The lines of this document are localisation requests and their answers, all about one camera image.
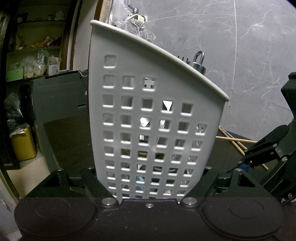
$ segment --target wooden shelf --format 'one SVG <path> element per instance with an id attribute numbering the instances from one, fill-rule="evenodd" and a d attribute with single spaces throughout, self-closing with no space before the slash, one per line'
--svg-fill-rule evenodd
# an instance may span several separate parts
<path id="1" fill-rule="evenodd" d="M 24 23 L 16 23 L 20 28 L 44 28 L 44 27 L 64 27 L 66 21 L 30 21 Z"/>
<path id="2" fill-rule="evenodd" d="M 9 52 L 8 54 L 19 54 L 19 53 L 32 53 L 32 52 L 36 52 L 39 51 L 41 49 L 50 51 L 50 50 L 60 50 L 61 46 L 49 46 L 49 47 L 40 47 L 40 48 L 24 48 L 24 49 L 20 49 L 20 50 L 15 50 L 12 52 Z"/>
<path id="3" fill-rule="evenodd" d="M 32 6 L 69 6 L 71 0 L 23 0 L 20 7 Z"/>

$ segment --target white wall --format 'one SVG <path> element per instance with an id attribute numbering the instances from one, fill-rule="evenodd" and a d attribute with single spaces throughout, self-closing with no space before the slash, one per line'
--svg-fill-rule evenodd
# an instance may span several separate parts
<path id="1" fill-rule="evenodd" d="M 77 35 L 74 50 L 73 70 L 86 70 L 89 60 L 89 44 L 91 40 L 91 25 L 94 19 L 97 0 L 83 0 L 78 20 Z"/>

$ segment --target screw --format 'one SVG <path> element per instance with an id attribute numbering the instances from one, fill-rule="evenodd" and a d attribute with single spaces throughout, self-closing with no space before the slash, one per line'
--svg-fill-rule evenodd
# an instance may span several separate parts
<path id="1" fill-rule="evenodd" d="M 183 203 L 186 205 L 194 205 L 197 203 L 197 200 L 194 197 L 185 197 L 183 198 Z"/>
<path id="2" fill-rule="evenodd" d="M 106 205 L 106 206 L 111 206 L 114 205 L 116 203 L 116 199 L 112 198 L 112 197 L 106 197 L 104 199 L 102 199 L 102 204 Z"/>
<path id="3" fill-rule="evenodd" d="M 153 205 L 152 203 L 146 203 L 145 206 L 146 206 L 147 208 L 152 208 L 152 207 L 154 207 L 154 205 Z"/>

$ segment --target yellow box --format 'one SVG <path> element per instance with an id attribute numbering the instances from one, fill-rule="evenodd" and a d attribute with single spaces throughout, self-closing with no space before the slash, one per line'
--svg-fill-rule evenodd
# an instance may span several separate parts
<path id="1" fill-rule="evenodd" d="M 10 140 L 18 161 L 36 157 L 36 148 L 33 142 L 30 126 L 24 129 L 23 134 L 13 135 Z"/>

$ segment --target white plastic basket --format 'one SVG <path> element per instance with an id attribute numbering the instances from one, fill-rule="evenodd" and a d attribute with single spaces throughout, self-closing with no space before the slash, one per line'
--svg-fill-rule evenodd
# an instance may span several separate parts
<path id="1" fill-rule="evenodd" d="M 99 181 L 119 202 L 181 199 L 201 178 L 228 96 L 156 45 L 91 25 L 89 116 Z"/>

